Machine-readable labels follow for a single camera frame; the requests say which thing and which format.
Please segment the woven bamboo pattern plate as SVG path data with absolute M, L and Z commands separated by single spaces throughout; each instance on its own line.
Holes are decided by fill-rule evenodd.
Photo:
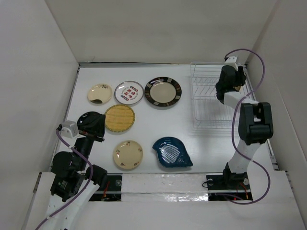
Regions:
M 129 130 L 135 122 L 135 112 L 127 105 L 116 104 L 108 108 L 105 112 L 105 126 L 111 132 L 125 132 Z

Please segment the cream plate with black brushstroke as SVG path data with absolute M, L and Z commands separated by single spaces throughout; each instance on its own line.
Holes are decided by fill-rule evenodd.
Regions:
M 108 84 L 97 84 L 93 86 L 88 94 L 87 98 L 94 104 L 105 104 L 112 98 L 112 88 Z

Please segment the cream plate with small flowers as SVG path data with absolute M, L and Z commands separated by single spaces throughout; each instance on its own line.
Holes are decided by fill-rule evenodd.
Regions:
M 142 162 L 143 149 L 136 141 L 122 141 L 115 147 L 113 159 L 118 167 L 124 170 L 132 170 Z

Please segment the white plate with red characters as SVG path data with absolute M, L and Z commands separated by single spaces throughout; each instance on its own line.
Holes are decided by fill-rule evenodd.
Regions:
M 114 97 L 118 103 L 124 105 L 137 104 L 144 96 L 143 87 L 136 81 L 120 83 L 114 91 Z

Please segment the black rimmed beige plate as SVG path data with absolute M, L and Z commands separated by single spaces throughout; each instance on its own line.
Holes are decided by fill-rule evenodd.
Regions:
M 180 84 L 170 77 L 157 77 L 150 80 L 144 88 L 146 100 L 157 107 L 171 107 L 182 96 Z

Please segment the blue leaf shaped dish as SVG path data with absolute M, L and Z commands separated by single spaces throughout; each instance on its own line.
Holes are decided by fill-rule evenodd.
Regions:
M 193 162 L 185 148 L 184 143 L 175 137 L 163 137 L 152 146 L 158 161 L 166 168 L 188 168 Z

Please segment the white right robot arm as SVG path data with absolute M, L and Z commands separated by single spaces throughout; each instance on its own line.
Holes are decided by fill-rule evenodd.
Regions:
M 216 97 L 224 105 L 233 108 L 239 115 L 239 144 L 231 160 L 223 170 L 222 184 L 233 188 L 247 179 L 249 163 L 258 148 L 273 136 L 272 108 L 268 102 L 258 102 L 239 92 L 246 76 L 242 67 L 237 69 L 224 65 L 215 85 Z

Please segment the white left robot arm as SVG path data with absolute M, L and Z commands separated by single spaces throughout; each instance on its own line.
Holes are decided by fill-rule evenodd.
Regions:
M 60 151 L 52 160 L 55 175 L 50 188 L 46 217 L 38 230 L 72 230 L 92 195 L 108 186 L 107 170 L 91 164 L 95 142 L 103 142 L 106 116 L 87 112 L 78 121 L 65 121 L 56 129 L 58 139 L 69 151 Z

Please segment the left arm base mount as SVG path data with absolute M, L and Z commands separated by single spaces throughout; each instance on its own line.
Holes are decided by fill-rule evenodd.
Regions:
M 99 188 L 89 199 L 90 202 L 121 201 L 122 174 L 109 174 L 105 188 Z

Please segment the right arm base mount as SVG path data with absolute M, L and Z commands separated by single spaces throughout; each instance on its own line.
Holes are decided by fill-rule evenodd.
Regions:
M 226 185 L 221 174 L 209 174 L 202 186 L 207 188 L 209 201 L 253 201 L 249 181 L 246 183 Z

